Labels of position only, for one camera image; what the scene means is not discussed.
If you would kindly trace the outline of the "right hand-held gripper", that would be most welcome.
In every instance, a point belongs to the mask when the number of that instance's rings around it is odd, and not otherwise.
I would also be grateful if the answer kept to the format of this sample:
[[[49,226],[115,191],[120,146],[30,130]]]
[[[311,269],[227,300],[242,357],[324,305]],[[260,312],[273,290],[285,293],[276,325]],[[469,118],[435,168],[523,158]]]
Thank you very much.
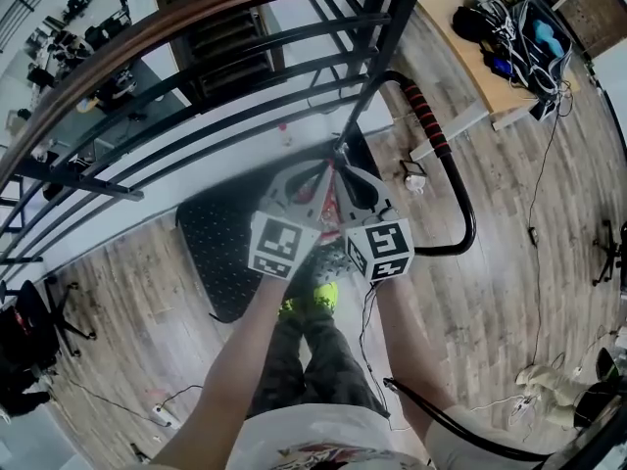
[[[391,204],[381,179],[352,165],[334,177],[345,253],[366,281],[405,274],[414,258],[409,221]]]

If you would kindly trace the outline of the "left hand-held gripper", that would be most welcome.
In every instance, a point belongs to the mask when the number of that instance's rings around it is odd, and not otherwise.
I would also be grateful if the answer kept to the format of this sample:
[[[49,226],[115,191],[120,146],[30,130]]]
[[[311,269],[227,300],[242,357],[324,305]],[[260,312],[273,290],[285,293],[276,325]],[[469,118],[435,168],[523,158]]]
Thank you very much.
[[[333,168],[325,160],[280,170],[251,220],[248,267],[291,280],[321,236],[320,215]]]

